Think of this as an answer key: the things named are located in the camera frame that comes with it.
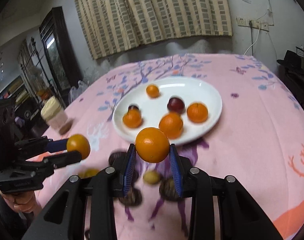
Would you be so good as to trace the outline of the person's left hand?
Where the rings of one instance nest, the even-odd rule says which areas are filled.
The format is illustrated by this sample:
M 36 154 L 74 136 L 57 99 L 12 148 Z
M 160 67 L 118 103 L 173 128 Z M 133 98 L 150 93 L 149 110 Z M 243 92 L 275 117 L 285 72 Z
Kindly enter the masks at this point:
M 42 207 L 34 191 L 15 194 L 4 194 L 0 190 L 0 214 L 3 217 L 16 213 L 33 213 L 37 216 Z

